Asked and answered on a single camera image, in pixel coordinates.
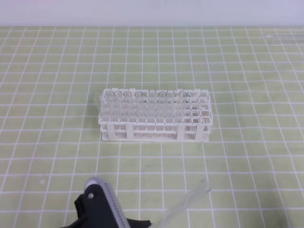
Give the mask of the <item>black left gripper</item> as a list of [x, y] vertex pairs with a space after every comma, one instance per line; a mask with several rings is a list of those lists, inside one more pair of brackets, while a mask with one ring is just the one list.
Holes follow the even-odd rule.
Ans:
[[77, 220], [68, 228], [149, 228], [150, 220], [126, 218], [110, 185], [90, 185], [74, 201]]

